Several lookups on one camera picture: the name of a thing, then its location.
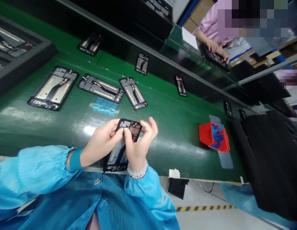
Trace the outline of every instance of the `pearl bracelet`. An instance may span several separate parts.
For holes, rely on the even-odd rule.
[[[147,172],[147,167],[148,167],[148,164],[147,164],[147,160],[145,159],[145,164],[144,164],[144,168],[139,171],[139,172],[133,172],[130,167],[129,167],[129,164],[127,166],[127,172],[128,174],[134,178],[134,179],[140,179],[140,178],[143,178]]]

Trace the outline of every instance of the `shirt button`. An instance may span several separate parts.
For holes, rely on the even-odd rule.
[[[97,179],[96,181],[94,181],[94,185],[99,184],[99,182],[100,182],[100,179]]]

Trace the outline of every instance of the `hand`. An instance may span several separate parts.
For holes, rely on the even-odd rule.
[[[225,62],[226,64],[228,64],[228,63],[229,63],[229,60],[230,60],[230,57],[228,56],[228,54],[224,51],[224,52],[222,53],[222,56],[223,56],[224,62]]]
[[[219,47],[219,45],[218,45],[216,42],[212,41],[212,40],[206,42],[206,45],[207,45],[207,47],[208,47],[208,50],[209,50],[210,52],[212,52],[212,53],[215,53],[216,50],[217,50],[218,47]]]
[[[87,167],[102,159],[123,138],[123,129],[116,128],[119,119],[113,119],[102,127],[95,129],[87,146],[80,155],[81,167]]]
[[[142,131],[144,132],[144,135],[139,142],[133,142],[130,130],[124,128],[126,155],[130,169],[134,173],[139,172],[144,168],[149,145],[158,134],[158,127],[155,120],[152,117],[148,120],[149,123],[140,121],[140,125],[143,126]]]

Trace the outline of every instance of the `red plastic bin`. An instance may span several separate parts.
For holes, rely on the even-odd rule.
[[[214,123],[212,121],[206,124],[199,125],[199,140],[209,147],[211,147],[212,144],[216,144],[216,141],[213,140],[212,124],[219,126],[217,123]],[[230,147],[226,129],[220,131],[220,134],[224,136],[224,140],[222,140],[220,147],[218,149],[214,147],[211,148],[223,153],[228,152],[230,150]]]

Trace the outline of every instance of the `workbench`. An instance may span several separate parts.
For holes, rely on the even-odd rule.
[[[33,146],[84,147],[90,138],[85,127],[97,127],[113,117],[93,111],[97,96],[76,87],[81,76],[88,73],[117,87],[120,78],[132,77],[148,107],[135,111],[124,96],[116,117],[148,120],[152,116],[156,120],[159,134],[149,148],[147,161],[160,176],[169,176],[169,169],[178,169],[181,178],[240,182],[242,176],[246,181],[223,106],[191,93],[187,98],[180,97],[174,84],[149,71],[147,76],[136,73],[134,65],[103,50],[95,57],[86,55],[76,49],[80,39],[6,3],[0,2],[0,14],[54,42],[59,50],[44,66],[0,97],[0,156],[14,157],[19,150]],[[57,65],[80,74],[61,110],[29,106],[28,99]],[[208,123],[209,115],[219,117],[227,128],[233,169],[223,169],[218,152],[199,141],[199,124]]]

